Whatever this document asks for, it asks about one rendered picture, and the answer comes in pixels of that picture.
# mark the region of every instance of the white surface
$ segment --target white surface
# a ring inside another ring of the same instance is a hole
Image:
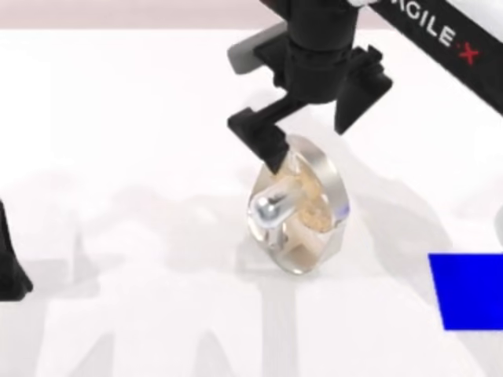
[[[0,376],[503,375],[500,334],[442,330],[426,259],[450,238],[499,250],[498,198],[453,214],[503,176],[501,117],[400,36],[361,33],[387,97],[344,141],[332,107],[282,123],[328,134],[354,202],[343,250],[290,280],[246,236],[259,164],[226,129],[281,95],[266,70],[233,76],[245,35],[0,34],[0,194],[37,289],[0,307]]]

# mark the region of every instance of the blue rectangle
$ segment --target blue rectangle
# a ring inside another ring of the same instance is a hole
[[[503,254],[430,254],[443,327],[503,331]]]

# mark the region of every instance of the shiny metallic object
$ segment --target shiny metallic object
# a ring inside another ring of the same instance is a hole
[[[273,174],[264,166],[248,202],[251,235],[285,271],[308,273],[340,248],[349,199],[334,163],[305,137]]]

